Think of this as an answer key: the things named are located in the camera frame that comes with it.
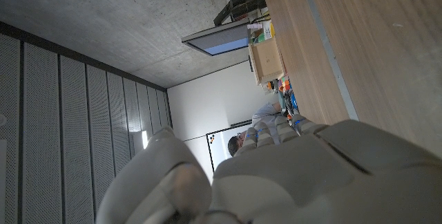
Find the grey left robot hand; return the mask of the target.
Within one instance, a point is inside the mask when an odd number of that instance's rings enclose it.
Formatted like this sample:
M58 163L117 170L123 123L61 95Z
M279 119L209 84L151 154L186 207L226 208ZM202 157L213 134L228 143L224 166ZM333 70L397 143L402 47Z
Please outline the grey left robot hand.
M441 160L355 120L247 131L208 178L165 127L113 180L98 223L440 223Z

